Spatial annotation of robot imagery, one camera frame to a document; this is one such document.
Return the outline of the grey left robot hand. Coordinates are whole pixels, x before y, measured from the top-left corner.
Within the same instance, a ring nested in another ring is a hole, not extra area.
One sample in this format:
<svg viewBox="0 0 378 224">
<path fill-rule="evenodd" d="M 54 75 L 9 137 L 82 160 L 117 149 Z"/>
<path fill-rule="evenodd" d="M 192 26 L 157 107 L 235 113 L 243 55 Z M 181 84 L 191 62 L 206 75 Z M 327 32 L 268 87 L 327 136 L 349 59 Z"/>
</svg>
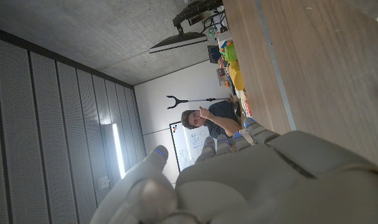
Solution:
<svg viewBox="0 0 378 224">
<path fill-rule="evenodd" d="M 93 223 L 378 223 L 378 167 L 314 135 L 280 135 L 251 118 L 207 138 L 175 184 L 157 146 L 107 194 Z"/>
</svg>

